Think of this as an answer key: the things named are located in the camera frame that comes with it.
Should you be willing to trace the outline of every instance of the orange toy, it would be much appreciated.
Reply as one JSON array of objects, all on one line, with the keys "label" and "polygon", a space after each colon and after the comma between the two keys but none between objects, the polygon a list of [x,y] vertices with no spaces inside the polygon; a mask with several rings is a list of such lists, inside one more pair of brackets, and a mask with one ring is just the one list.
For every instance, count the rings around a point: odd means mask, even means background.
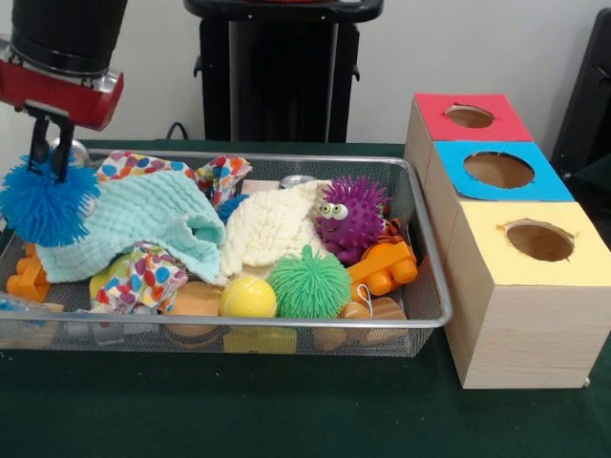
[{"label": "orange toy", "polygon": [[418,275],[416,257],[404,241],[372,246],[348,272],[352,277],[352,300],[359,303],[364,303],[356,291],[359,284],[366,285],[375,296],[384,296]]},{"label": "orange toy", "polygon": [[7,281],[7,292],[30,301],[44,301],[51,286],[31,243],[26,246],[26,257],[17,262],[16,271],[17,275]]}]

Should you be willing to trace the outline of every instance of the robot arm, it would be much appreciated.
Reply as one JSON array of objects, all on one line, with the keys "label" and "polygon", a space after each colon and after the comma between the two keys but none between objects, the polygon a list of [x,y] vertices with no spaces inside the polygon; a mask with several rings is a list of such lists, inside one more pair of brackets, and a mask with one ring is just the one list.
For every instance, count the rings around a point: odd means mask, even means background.
[{"label": "robot arm", "polygon": [[60,129],[52,170],[63,181],[74,126],[102,130],[123,90],[109,64],[127,0],[13,0],[0,36],[0,101],[35,118],[30,166],[47,160],[49,122]]}]

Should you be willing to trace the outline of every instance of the wooden box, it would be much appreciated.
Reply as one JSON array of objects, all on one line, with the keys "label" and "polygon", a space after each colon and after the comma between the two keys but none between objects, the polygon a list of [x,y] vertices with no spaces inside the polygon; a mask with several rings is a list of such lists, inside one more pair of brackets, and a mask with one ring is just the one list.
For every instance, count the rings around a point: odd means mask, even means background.
[{"label": "wooden box", "polygon": [[533,141],[502,94],[416,94],[411,103],[404,158],[424,186],[438,140]]},{"label": "wooden box", "polygon": [[435,141],[424,194],[442,262],[461,201],[572,201],[532,142]]},{"label": "wooden box", "polygon": [[611,329],[611,253],[577,203],[461,202],[445,267],[463,387],[583,386]]}]

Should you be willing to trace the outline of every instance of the colorful dotted fabric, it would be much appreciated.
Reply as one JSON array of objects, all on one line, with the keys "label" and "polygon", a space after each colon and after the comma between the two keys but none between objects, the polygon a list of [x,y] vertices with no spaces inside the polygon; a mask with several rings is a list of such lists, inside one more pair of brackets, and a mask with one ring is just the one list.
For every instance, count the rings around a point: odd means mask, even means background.
[{"label": "colorful dotted fabric", "polygon": [[153,174],[162,170],[184,172],[196,184],[200,182],[196,173],[184,162],[137,155],[131,151],[115,151],[111,153],[104,159],[99,169],[97,169],[96,175],[100,182],[104,182],[133,175]]},{"label": "colorful dotted fabric", "polygon": [[214,208],[219,208],[236,195],[238,183],[252,170],[246,159],[219,156],[196,171],[200,189]]},{"label": "colorful dotted fabric", "polygon": [[177,290],[187,282],[184,267],[163,248],[139,242],[129,257],[117,262],[115,274],[92,299],[97,313],[170,311]]}]

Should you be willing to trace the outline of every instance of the metal mesh tray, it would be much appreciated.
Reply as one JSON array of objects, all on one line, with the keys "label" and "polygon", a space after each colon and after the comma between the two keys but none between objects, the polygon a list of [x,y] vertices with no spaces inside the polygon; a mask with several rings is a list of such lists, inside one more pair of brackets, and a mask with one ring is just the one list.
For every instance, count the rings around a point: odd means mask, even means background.
[{"label": "metal mesh tray", "polygon": [[[101,160],[111,152],[93,150],[92,160]],[[217,156],[138,153],[180,160],[193,169]],[[366,175],[386,186],[392,197],[390,216],[409,224],[408,235],[419,261],[416,281],[392,294],[408,319],[287,320],[79,313],[77,310],[89,308],[88,283],[81,281],[52,286],[46,302],[63,304],[64,313],[2,313],[0,348],[412,357],[436,327],[450,320],[452,305],[431,223],[416,174],[408,162],[390,157],[242,156],[253,166],[250,179]],[[24,256],[24,247],[19,238],[12,237],[0,255],[3,288],[15,264]]]}]

